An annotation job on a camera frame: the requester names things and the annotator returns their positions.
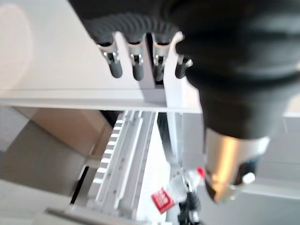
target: red cap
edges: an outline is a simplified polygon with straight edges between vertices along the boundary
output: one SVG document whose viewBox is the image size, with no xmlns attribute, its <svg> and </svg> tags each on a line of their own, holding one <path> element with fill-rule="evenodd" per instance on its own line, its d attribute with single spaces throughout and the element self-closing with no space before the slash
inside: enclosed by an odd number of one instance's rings
<svg viewBox="0 0 300 225">
<path fill-rule="evenodd" d="M 197 172 L 200 174 L 200 176 L 202 177 L 202 179 L 204 179 L 204 177 L 205 177 L 205 170 L 203 169 L 203 167 L 198 167 L 197 168 Z"/>
</svg>

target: bottle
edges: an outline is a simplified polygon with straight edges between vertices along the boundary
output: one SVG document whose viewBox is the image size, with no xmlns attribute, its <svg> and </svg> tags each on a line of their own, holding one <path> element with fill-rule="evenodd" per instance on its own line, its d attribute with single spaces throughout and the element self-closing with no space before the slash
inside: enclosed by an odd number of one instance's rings
<svg viewBox="0 0 300 225">
<path fill-rule="evenodd" d="M 196 191 L 204 176 L 204 169 L 198 167 L 196 170 L 182 172 L 173 177 L 165 187 L 151 195 L 158 211 L 162 214 L 175 204 L 184 202 L 187 193 Z"/>
</svg>

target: red label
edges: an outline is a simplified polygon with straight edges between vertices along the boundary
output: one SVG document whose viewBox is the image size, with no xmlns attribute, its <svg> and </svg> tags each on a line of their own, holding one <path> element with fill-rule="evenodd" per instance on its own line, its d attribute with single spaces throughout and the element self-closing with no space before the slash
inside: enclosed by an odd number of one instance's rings
<svg viewBox="0 0 300 225">
<path fill-rule="evenodd" d="M 175 204 L 172 198 L 163 188 L 152 194 L 151 198 L 161 214 L 166 212 Z"/>
</svg>

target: white wall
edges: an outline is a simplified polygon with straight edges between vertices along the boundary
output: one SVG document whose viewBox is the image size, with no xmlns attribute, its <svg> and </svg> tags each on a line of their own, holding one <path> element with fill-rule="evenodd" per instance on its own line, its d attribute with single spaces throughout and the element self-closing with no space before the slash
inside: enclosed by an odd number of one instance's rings
<svg viewBox="0 0 300 225">
<path fill-rule="evenodd" d="M 29 119 L 12 107 L 0 106 L 0 151 L 6 151 Z"/>
<path fill-rule="evenodd" d="M 47 207 L 65 208 L 71 197 L 0 180 L 0 225 L 31 224 Z"/>
<path fill-rule="evenodd" d="M 204 187 L 198 190 L 200 217 L 207 225 L 296 225 L 300 220 L 300 201 L 242 193 L 226 205 L 213 203 Z"/>
</svg>

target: cardboard box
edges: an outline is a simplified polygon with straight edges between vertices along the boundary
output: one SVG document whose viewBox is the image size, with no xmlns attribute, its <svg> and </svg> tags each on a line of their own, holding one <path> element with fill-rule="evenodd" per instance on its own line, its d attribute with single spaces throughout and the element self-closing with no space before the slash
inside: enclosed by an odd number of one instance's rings
<svg viewBox="0 0 300 225">
<path fill-rule="evenodd" d="M 101 158 L 113 130 L 98 110 L 27 107 L 16 109 L 85 156 Z"/>
</svg>

